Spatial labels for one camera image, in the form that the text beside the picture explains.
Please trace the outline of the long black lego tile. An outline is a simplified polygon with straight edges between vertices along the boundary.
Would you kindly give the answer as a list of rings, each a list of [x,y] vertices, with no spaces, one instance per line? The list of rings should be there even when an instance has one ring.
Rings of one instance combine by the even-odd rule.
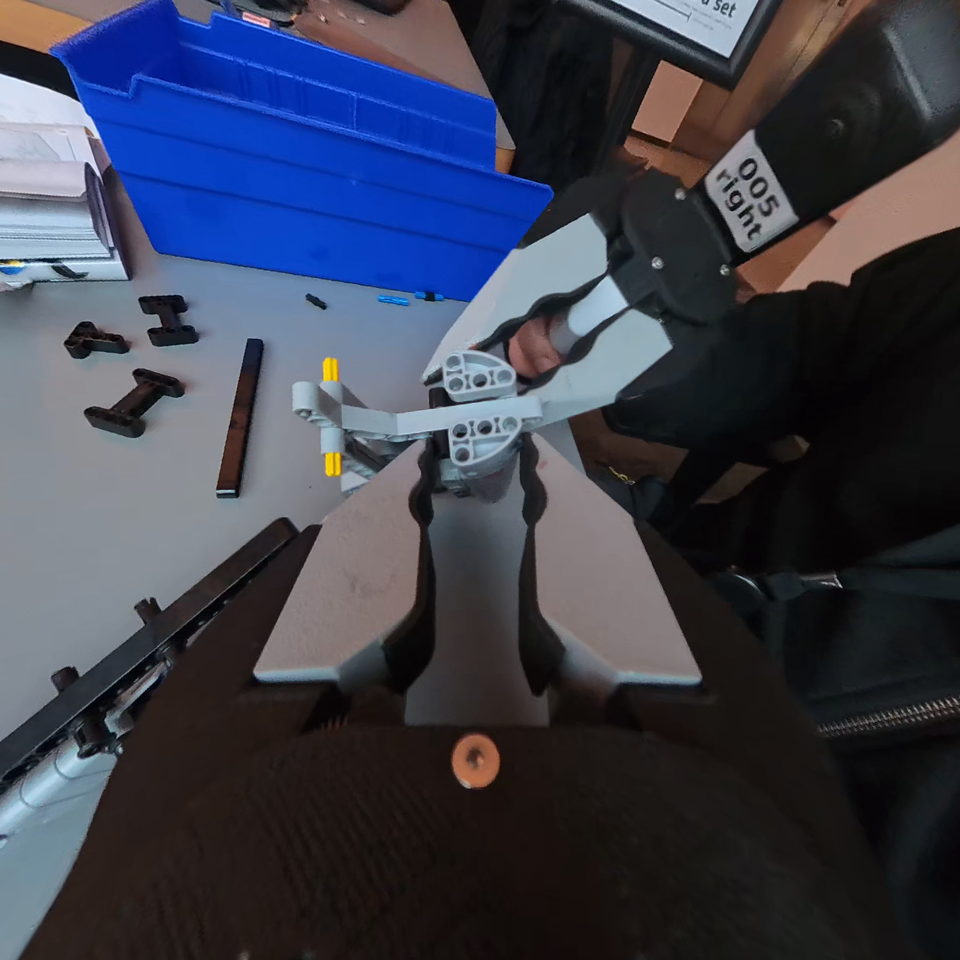
[[[241,496],[265,344],[246,339],[215,486],[218,500]]]

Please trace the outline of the black lego angle connector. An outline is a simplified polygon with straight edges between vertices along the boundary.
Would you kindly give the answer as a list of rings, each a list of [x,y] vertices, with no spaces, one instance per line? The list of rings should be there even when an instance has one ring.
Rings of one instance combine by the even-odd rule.
[[[89,320],[78,322],[63,342],[67,354],[86,359],[91,354],[128,354],[130,343],[120,334],[110,333]]]

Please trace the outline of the black lego H connector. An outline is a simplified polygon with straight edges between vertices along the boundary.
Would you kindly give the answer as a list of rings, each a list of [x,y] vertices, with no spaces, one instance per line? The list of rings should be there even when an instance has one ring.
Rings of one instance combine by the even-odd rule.
[[[148,329],[150,343],[157,348],[197,344],[200,335],[196,328],[182,320],[188,310],[180,294],[151,294],[138,297],[141,311],[155,317],[159,325]]]
[[[90,406],[83,416],[95,429],[128,439],[141,437],[146,430],[144,415],[161,399],[179,399],[186,393],[178,378],[138,367],[132,372],[134,387],[108,408]]]

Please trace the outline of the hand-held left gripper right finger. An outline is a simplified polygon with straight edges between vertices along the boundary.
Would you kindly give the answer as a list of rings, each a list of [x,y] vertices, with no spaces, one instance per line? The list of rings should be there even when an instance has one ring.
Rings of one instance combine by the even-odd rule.
[[[524,438],[518,469],[518,651],[531,692],[698,688],[701,670],[630,513],[538,435]]]

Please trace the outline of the closed cardboard box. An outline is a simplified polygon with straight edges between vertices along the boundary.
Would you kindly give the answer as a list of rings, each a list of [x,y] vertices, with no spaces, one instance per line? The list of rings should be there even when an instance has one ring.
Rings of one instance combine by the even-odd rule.
[[[750,70],[726,90],[662,61],[630,132],[701,160],[718,160],[753,122],[764,86],[762,75]]]

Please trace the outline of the person's right forearm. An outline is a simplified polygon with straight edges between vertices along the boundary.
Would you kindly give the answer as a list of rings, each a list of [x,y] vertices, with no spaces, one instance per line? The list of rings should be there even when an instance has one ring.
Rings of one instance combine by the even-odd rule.
[[[758,295],[696,363],[649,371],[611,429],[727,456],[796,436],[797,460],[666,533],[745,570],[846,567],[958,525],[959,232],[895,249],[847,285]]]

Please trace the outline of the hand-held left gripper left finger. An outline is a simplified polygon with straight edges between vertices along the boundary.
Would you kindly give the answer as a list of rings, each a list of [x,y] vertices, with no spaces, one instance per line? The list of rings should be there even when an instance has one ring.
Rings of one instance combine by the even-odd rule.
[[[408,690],[435,648],[436,459],[415,442],[322,522],[254,666],[264,684]]]

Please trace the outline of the blue plastic bin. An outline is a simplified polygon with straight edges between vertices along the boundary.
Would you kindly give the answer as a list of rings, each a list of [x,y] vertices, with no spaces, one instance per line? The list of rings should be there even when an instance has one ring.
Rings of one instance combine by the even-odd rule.
[[[160,254],[469,301],[550,203],[491,99],[143,2],[52,49]]]

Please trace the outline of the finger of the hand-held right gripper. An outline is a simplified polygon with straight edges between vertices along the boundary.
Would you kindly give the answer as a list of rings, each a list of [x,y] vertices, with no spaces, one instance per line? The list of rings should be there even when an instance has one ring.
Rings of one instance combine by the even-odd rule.
[[[608,275],[607,237],[594,217],[584,214],[506,257],[442,336],[422,382],[438,382],[450,354],[485,352],[540,314],[571,313],[566,353],[624,309],[625,299]]]
[[[612,404],[618,394],[671,351],[657,318],[631,307],[583,306],[572,309],[564,328],[562,363],[530,393],[537,416],[525,416],[522,429],[538,429]]]

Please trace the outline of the black bag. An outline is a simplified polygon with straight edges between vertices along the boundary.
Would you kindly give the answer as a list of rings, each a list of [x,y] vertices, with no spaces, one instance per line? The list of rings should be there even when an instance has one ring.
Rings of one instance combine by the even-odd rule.
[[[560,195],[595,171],[646,169],[625,147],[606,151],[623,85],[648,82],[659,62],[562,4],[450,1],[499,114],[513,139],[511,174]]]

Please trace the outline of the grey lego liftarm assembly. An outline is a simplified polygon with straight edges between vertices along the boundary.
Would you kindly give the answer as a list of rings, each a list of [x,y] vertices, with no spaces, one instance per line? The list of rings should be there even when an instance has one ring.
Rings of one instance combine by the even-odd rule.
[[[316,426],[326,477],[348,497],[381,474],[415,442],[432,451],[437,489],[476,496],[478,485],[502,474],[523,436],[545,419],[542,402],[520,393],[515,370],[498,356],[458,350],[440,362],[438,384],[422,410],[392,413],[362,405],[345,387],[334,358],[320,382],[292,386],[293,413]]]

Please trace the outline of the black framed marker sign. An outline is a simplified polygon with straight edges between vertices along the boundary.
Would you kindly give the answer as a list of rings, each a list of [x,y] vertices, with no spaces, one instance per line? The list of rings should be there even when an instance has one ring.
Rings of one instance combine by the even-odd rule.
[[[781,1],[561,1],[658,60],[733,89]]]

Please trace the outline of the stack of white booklets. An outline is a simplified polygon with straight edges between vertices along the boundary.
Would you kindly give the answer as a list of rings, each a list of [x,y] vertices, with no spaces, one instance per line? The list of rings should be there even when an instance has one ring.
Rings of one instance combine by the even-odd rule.
[[[100,142],[79,125],[1,124],[1,290],[126,282]]]

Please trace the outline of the person's right hand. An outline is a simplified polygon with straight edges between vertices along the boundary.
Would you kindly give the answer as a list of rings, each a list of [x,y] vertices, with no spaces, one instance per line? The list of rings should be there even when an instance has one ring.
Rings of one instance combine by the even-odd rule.
[[[538,378],[565,362],[551,341],[557,324],[557,317],[530,318],[510,338],[507,359],[520,378]]]

